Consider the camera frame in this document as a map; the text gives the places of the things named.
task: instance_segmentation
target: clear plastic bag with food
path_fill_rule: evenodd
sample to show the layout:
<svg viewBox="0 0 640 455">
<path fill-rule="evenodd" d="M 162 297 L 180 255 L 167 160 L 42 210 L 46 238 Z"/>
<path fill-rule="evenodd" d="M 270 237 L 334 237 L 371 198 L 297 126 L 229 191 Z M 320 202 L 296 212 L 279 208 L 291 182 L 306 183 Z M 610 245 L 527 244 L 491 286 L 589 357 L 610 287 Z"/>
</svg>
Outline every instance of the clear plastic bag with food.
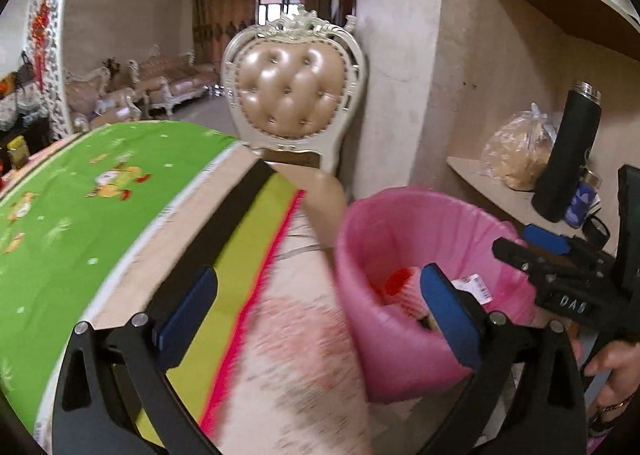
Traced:
<svg viewBox="0 0 640 455">
<path fill-rule="evenodd" d="M 480 158 L 480 174 L 499 178 L 512 190 L 533 190 L 556 142 L 549 116 L 531 104 L 497 130 Z"/>
</svg>

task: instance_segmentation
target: white label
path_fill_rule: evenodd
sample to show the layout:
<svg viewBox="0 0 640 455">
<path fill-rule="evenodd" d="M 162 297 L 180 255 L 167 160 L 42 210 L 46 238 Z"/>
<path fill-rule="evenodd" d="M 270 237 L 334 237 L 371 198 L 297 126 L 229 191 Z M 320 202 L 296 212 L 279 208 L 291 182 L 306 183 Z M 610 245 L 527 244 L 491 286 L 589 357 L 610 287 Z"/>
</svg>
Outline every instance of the white label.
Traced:
<svg viewBox="0 0 640 455">
<path fill-rule="evenodd" d="M 489 288 L 484 284 L 484 281 L 482 281 L 482 278 L 480 278 L 478 273 L 471 276 L 465 276 L 465 278 L 452 280 L 451 283 L 453 284 L 453 287 L 459 291 L 471 293 L 473 297 L 478 300 L 480 305 L 486 305 L 494 299 L 491 291 L 489 291 Z"/>
</svg>

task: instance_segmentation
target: pink trash can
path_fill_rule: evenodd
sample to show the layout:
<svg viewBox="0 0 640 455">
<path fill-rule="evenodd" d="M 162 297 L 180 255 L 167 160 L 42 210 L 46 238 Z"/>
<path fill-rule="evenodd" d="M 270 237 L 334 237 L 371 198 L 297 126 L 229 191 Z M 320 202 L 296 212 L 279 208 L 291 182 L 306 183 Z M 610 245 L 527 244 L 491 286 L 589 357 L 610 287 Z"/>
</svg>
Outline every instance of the pink trash can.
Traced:
<svg viewBox="0 0 640 455">
<path fill-rule="evenodd" d="M 350 206 L 335 248 L 336 286 L 370 401 L 446 391 L 470 374 L 441 334 L 376 294 L 372 286 L 381 287 L 401 267 L 434 261 L 450 279 L 478 273 L 494 298 L 484 306 L 487 312 L 501 310 L 516 324 L 530 323 L 535 291 L 524 273 L 494 258 L 498 237 L 518 241 L 510 223 L 426 188 L 390 188 Z"/>
</svg>

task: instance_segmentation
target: red hanging decoration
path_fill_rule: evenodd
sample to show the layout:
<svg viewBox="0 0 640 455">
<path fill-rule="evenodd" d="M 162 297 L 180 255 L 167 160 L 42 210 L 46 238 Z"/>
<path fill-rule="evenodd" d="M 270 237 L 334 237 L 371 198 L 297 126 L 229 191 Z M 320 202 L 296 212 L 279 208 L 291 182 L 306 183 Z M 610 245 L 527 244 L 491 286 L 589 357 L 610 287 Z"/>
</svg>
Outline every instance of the red hanging decoration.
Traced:
<svg viewBox="0 0 640 455">
<path fill-rule="evenodd" d="M 49 25 L 49 6 L 47 0 L 40 1 L 40 8 L 31 22 L 31 38 L 34 42 L 34 69 L 40 92 L 44 89 L 42 75 L 46 71 L 45 48 L 47 44 L 47 26 Z"/>
</svg>

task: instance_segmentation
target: wooden shelf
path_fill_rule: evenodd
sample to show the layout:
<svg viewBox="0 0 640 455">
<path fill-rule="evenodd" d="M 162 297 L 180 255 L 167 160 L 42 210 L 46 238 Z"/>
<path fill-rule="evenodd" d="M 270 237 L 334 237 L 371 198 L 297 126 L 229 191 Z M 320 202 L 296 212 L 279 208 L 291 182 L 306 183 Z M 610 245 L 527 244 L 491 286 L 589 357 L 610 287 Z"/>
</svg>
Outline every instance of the wooden shelf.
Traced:
<svg viewBox="0 0 640 455">
<path fill-rule="evenodd" d="M 640 26 L 611 0 L 526 0 L 566 34 L 640 61 Z"/>
<path fill-rule="evenodd" d="M 558 235 L 567 235 L 569 237 L 577 235 L 584 238 L 580 229 L 573 229 L 563 221 L 558 223 L 549 222 L 538 215 L 533 206 L 531 206 L 533 193 L 512 190 L 500 180 L 478 174 L 480 161 L 449 157 L 447 158 L 447 164 L 478 193 L 523 225 L 535 224 Z M 613 239 L 610 239 L 604 249 L 607 253 L 613 254 L 615 248 L 616 244 Z"/>
</svg>

